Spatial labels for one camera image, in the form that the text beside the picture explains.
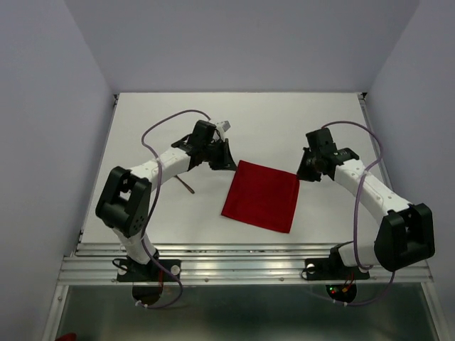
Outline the red cloth napkin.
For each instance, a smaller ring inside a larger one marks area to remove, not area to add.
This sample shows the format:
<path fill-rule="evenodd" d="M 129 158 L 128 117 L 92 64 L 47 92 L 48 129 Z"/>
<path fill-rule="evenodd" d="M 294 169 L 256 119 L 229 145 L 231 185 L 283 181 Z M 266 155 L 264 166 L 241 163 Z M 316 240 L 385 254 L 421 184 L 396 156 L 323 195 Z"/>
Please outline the red cloth napkin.
<path fill-rule="evenodd" d="M 297 175 L 240 161 L 221 215 L 262 229 L 288 234 L 298 196 Z"/>

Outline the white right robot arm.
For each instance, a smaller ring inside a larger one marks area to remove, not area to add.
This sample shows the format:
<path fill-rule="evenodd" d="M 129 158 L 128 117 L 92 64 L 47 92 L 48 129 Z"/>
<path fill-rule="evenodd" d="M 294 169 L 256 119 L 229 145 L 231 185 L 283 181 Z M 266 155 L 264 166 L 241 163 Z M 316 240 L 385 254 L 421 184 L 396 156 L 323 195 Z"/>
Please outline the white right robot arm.
<path fill-rule="evenodd" d="M 358 239 L 358 217 L 353 217 L 353 239 L 330 251 L 327 269 L 343 277 L 353 267 L 368 271 L 381 266 L 393 272 L 434 256 L 434 224 L 430 208 L 412 204 L 377 179 L 350 148 L 338 148 L 328 128 L 306 134 L 297 176 L 319 182 L 323 176 L 355 197 L 355 207 L 364 207 L 378 224 L 374 240 Z"/>

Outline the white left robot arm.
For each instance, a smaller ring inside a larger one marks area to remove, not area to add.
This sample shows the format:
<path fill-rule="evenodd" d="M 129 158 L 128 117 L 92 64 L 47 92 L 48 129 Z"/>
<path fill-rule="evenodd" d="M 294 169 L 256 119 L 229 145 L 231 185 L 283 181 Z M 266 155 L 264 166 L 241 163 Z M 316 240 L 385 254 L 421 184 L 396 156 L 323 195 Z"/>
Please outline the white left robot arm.
<path fill-rule="evenodd" d="M 150 199 L 171 178 L 207 163 L 214 171 L 234 171 L 225 133 L 228 121 L 196 122 L 191 134 L 177 140 L 160 156 L 132 168 L 113 168 L 102 189 L 95 214 L 118 236 L 134 272 L 144 280 L 157 275 L 157 250 L 145 234 Z"/>

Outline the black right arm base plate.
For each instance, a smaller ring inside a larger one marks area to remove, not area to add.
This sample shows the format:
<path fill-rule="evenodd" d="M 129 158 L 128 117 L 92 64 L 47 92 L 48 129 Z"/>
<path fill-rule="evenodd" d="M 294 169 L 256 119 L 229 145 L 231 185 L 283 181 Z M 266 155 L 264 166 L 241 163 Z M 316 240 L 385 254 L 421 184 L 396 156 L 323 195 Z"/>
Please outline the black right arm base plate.
<path fill-rule="evenodd" d="M 370 274 L 362 272 L 355 266 L 345 266 L 342 261 L 331 261 L 329 258 L 310 258 L 305 260 L 301 277 L 307 281 L 368 280 Z"/>

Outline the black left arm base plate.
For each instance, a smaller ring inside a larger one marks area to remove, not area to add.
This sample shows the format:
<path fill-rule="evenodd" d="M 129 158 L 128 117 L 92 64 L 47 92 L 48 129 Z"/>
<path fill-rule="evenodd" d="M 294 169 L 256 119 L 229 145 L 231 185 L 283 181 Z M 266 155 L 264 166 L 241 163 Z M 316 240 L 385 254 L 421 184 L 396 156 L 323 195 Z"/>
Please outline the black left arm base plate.
<path fill-rule="evenodd" d="M 129 257 L 114 258 L 112 265 L 117 268 L 117 281 L 120 283 L 172 282 L 173 279 L 154 262 L 139 264 Z"/>

